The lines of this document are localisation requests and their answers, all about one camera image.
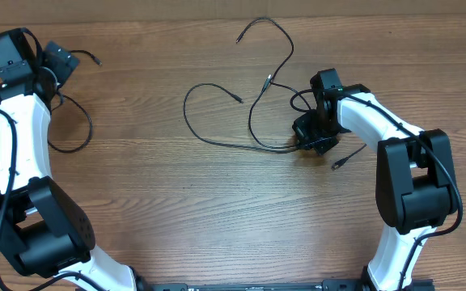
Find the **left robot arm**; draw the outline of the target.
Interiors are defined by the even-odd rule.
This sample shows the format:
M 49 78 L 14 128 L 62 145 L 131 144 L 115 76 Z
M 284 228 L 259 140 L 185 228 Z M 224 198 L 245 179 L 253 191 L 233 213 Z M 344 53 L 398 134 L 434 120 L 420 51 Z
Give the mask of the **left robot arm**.
M 42 46 L 25 27 L 0 33 L 0 259 L 45 286 L 145 290 L 133 268 L 97 246 L 88 216 L 52 177 L 51 103 L 77 66 L 71 51 Z

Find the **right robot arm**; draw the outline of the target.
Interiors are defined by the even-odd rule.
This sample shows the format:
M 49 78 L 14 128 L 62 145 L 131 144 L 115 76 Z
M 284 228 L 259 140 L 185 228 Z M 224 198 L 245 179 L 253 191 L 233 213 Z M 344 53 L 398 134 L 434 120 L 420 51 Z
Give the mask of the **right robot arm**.
M 321 290 L 432 290 L 412 272 L 428 238 L 454 231 L 463 204 L 448 135 L 411 125 L 362 84 L 344 86 L 335 69 L 310 80 L 316 108 L 294 121 L 299 148 L 323 155 L 354 133 L 377 157 L 375 202 L 384 226 L 377 251 L 358 279 L 324 280 Z

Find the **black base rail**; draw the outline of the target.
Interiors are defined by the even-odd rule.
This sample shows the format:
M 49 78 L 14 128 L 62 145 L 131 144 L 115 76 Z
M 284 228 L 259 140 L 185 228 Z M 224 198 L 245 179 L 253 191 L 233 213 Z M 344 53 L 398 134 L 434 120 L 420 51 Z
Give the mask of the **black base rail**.
M 148 291 L 371 291 L 369 283 L 358 279 L 330 279 L 321 283 L 280 283 L 268 285 L 186 285 L 148 284 L 141 282 L 140 290 Z

